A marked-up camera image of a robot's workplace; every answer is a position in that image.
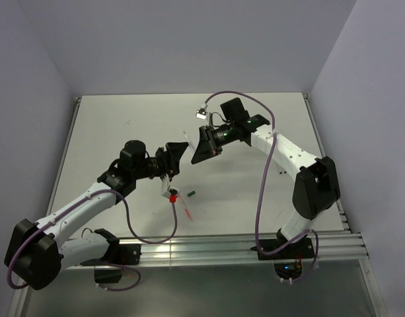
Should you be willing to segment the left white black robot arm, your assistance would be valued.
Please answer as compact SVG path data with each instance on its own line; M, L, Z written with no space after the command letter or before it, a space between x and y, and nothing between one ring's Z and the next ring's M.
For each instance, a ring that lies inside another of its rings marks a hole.
M126 196L141 179L160 178L162 195L174 205L178 190L170 182L179 174L180 159L187 148L187 142L167 143L150 157L143 142L128 141L108 170L78 198L37 221L19 222L4 259L10 288L43 289L61 271L84 262L123 268L120 240L115 235L105 229L76 239L72 234L101 212L126 204Z

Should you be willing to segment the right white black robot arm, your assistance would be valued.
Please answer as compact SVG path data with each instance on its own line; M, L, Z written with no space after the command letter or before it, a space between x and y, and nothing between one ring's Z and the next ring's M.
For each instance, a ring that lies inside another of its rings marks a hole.
M341 197L335 162L306 152L274 127L275 119L260 114L251 116L241 99L234 98L221 105L223 124L215 126L207 106L196 112L206 120L199 128L200 140L191 159L192 164L220 155L223 147L241 141L266 154L259 200L264 197L266 178L271 162L275 162L293 180L292 214L277 233L277 251L283 257L293 256L299 241L312 231L317 217L331 208Z

